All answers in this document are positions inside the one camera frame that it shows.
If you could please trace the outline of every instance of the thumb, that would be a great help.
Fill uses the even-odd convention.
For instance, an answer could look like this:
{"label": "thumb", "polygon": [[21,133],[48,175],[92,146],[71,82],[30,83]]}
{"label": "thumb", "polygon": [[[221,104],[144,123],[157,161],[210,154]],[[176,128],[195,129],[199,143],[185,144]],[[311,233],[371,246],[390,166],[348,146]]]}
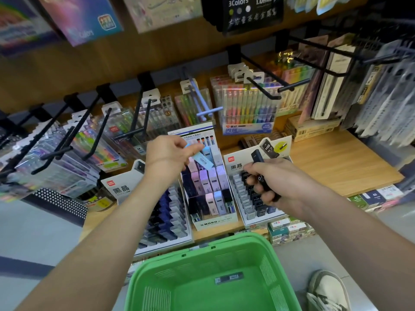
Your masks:
{"label": "thumb", "polygon": [[252,175],[262,174],[267,172],[267,169],[269,169],[270,164],[266,162],[250,162],[249,164],[246,164],[244,166],[244,170],[249,172]]}
{"label": "thumb", "polygon": [[189,159],[189,157],[195,155],[196,153],[198,153],[199,151],[201,151],[204,148],[205,148],[205,146],[203,144],[187,145],[183,149],[183,153],[184,153],[184,156],[186,157],[186,159]]}

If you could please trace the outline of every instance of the yellow green circle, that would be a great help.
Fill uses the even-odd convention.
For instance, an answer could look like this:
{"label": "yellow green circle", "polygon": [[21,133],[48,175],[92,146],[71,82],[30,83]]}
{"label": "yellow green circle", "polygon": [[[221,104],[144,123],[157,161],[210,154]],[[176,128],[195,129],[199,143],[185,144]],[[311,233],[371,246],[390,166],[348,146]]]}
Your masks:
{"label": "yellow green circle", "polygon": [[274,146],[275,152],[283,152],[287,149],[287,142],[279,142],[277,145]]}

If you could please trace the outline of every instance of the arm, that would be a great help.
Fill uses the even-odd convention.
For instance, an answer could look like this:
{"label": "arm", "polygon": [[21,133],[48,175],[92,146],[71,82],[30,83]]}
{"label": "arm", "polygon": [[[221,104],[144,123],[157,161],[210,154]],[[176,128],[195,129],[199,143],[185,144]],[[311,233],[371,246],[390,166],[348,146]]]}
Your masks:
{"label": "arm", "polygon": [[17,307],[26,310],[111,311],[132,257],[161,195],[188,158],[203,148],[160,136],[147,148],[145,175],[128,199],[94,229]]}
{"label": "arm", "polygon": [[409,310],[415,304],[415,245],[344,197],[282,159],[247,164],[282,198],[272,202],[255,177],[247,182],[262,200],[308,222],[379,310]]}

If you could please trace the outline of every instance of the hand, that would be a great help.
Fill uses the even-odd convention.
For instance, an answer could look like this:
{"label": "hand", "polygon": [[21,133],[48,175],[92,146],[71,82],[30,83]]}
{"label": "hand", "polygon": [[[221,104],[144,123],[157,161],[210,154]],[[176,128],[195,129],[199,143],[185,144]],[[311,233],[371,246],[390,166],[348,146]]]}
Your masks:
{"label": "hand", "polygon": [[[277,207],[288,215],[308,221],[309,203],[315,201],[319,194],[327,189],[305,172],[283,158],[266,159],[265,162],[249,163],[244,170],[252,175],[264,176],[272,191],[265,192],[257,177],[250,176],[246,182],[254,186],[255,192],[261,194],[266,205]],[[272,202],[275,193],[281,195],[278,202]]]}
{"label": "hand", "polygon": [[149,142],[144,177],[152,179],[157,186],[169,188],[189,163],[189,157],[204,148],[203,144],[184,148],[186,145],[178,135],[161,135]]}

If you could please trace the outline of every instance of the person's left hand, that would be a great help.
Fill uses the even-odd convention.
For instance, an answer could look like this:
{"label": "person's left hand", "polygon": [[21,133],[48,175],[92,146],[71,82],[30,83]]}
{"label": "person's left hand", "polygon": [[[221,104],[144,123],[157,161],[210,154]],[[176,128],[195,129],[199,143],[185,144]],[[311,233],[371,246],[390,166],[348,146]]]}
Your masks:
{"label": "person's left hand", "polygon": [[189,157],[201,151],[203,144],[193,144],[186,148],[186,141],[178,135],[160,135],[147,145],[144,177],[154,185],[167,189],[189,163]]}

